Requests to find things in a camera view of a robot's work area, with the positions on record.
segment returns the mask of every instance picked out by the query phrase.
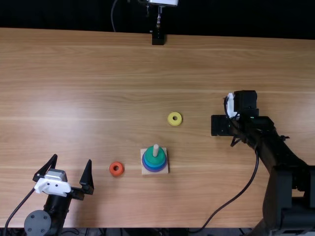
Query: wooden base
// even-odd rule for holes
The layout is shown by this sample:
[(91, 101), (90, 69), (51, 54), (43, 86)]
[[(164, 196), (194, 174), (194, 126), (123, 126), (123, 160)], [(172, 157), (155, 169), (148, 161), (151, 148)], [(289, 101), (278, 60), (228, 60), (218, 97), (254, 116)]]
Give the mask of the wooden base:
[[(167, 157), (167, 152), (166, 152), (166, 148), (165, 147), (162, 147), (166, 157)], [(159, 172), (151, 172), (151, 171), (148, 171), (142, 164), (142, 157), (143, 157), (143, 154), (146, 152), (147, 148), (144, 148), (144, 149), (141, 149), (140, 150), (140, 160), (141, 160), (141, 172), (143, 175), (159, 175), (159, 174), (168, 174), (168, 160), (166, 161), (166, 166), (164, 167), (163, 170), (159, 171)]]

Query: green ring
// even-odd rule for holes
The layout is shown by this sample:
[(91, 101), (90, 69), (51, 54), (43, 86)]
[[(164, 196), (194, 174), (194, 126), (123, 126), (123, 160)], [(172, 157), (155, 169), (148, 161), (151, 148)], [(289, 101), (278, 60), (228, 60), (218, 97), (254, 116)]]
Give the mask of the green ring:
[(161, 147), (158, 148), (158, 154), (156, 157), (154, 157), (152, 154), (153, 154), (153, 146), (149, 147), (146, 150), (146, 153), (144, 155), (146, 162), (150, 163), (151, 165), (160, 165), (164, 163), (165, 153)]

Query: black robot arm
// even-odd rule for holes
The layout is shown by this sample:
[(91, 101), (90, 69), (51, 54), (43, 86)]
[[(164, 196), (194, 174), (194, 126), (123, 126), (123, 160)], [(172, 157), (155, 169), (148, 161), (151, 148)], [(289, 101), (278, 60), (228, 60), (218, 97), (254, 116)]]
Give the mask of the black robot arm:
[[(55, 169), (56, 162), (57, 155), (54, 154), (52, 158), (35, 173), (33, 180), (36, 182), (36, 186), (38, 185), (39, 181), (45, 181), (45, 185), (55, 185), (53, 188), (59, 188), (62, 186), (62, 184), (67, 182), (65, 171)], [(69, 188), (69, 192), (64, 194), (62, 191), (56, 191), (56, 194), (48, 194), (46, 204), (44, 205), (44, 210), (33, 211), (25, 219), (24, 228), (27, 235), (61, 235), (66, 215), (69, 212), (71, 200), (76, 199), (82, 201), (85, 194), (92, 195), (94, 192), (91, 160), (88, 161), (84, 169), (80, 179), (80, 184), (82, 185), (82, 188), (71, 187)], [(51, 193), (49, 189), (45, 189), (43, 191), (46, 193)]]
[[(235, 117), (212, 116), (212, 135), (233, 136), (257, 151), (270, 177), (263, 219), (248, 236), (298, 235), (315, 228), (315, 167), (299, 159), (279, 136), (269, 117), (260, 117), (255, 91), (233, 94)], [(292, 190), (304, 192), (293, 197)]]

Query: black cable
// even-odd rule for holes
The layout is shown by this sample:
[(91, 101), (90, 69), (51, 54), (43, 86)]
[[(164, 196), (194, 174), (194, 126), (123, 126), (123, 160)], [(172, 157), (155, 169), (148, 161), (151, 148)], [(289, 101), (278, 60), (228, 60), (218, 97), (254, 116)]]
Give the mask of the black cable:
[(116, 32), (115, 25), (114, 25), (114, 9), (115, 9), (117, 1), (118, 0), (114, 0), (113, 5), (112, 5), (112, 9), (110, 11), (110, 20), (112, 22), (112, 27), (113, 27), (114, 32)]
[(241, 192), (239, 192), (234, 198), (232, 198), (231, 200), (229, 200), (228, 202), (224, 203), (222, 206), (220, 206), (218, 209), (215, 210), (215, 212), (212, 213), (212, 215), (210, 215), (210, 217), (208, 218), (208, 220), (206, 221), (206, 223), (198, 230), (196, 231), (190, 231), (188, 230), (189, 233), (194, 234), (194, 233), (198, 233), (200, 231), (202, 231), (207, 224), (210, 222), (210, 220), (223, 208), (225, 208), (227, 205), (229, 205), (231, 202), (235, 201), (236, 199), (238, 199), (250, 186), (250, 184), (252, 183), (252, 181), (255, 178), (255, 175), (257, 173), (257, 169), (258, 169), (258, 164), (259, 164), (259, 156), (258, 156), (258, 151), (255, 151), (256, 153), (256, 164), (255, 164), (255, 168), (254, 168), (254, 172), (252, 173), (252, 177), (250, 179), (250, 181), (248, 181), (248, 183), (245, 185), (245, 187), (241, 190)]
[(238, 228), (242, 235), (245, 235), (244, 231), (241, 228)]
[(106, 230), (107, 230), (106, 228), (105, 229), (99, 228), (98, 230), (100, 231), (102, 236), (106, 236)]
[(21, 206), (26, 202), (26, 200), (32, 195), (32, 193), (34, 191), (35, 191), (35, 189), (32, 188), (31, 191), (26, 195), (26, 197), (24, 197), (24, 199), (20, 202), (20, 204), (18, 204), (18, 206), (15, 208), (15, 210), (9, 216), (8, 220), (5, 223), (5, 227), (4, 227), (4, 230), (3, 230), (3, 236), (6, 236), (6, 232), (7, 232), (9, 223), (10, 223), (11, 219), (13, 218), (13, 216), (15, 215), (15, 213), (21, 208)]
[(61, 234), (62, 235), (65, 234), (65, 233), (73, 233), (75, 235), (79, 235), (80, 234), (80, 231), (78, 231), (76, 228), (72, 228), (72, 229), (75, 230), (75, 232), (71, 231), (71, 230), (67, 230), (67, 231), (63, 231)]

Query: table surface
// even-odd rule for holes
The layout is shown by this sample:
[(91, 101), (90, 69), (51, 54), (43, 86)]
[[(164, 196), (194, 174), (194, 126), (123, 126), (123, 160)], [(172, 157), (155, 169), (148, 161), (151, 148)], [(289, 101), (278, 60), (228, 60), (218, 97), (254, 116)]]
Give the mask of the table surface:
[[(258, 93), (287, 145), (315, 164), (315, 41), (0, 29), (0, 226), (56, 153), (79, 186), (88, 159), (95, 191), (73, 200), (65, 227), (200, 227), (248, 182), (255, 163), (245, 144), (211, 137), (230, 91)], [(170, 112), (183, 123), (167, 122)], [(167, 147), (170, 173), (142, 176), (140, 149)], [(109, 165), (125, 165), (122, 177)], [(253, 227), (262, 218), (268, 172), (208, 227)], [(42, 209), (33, 194), (12, 219)]]

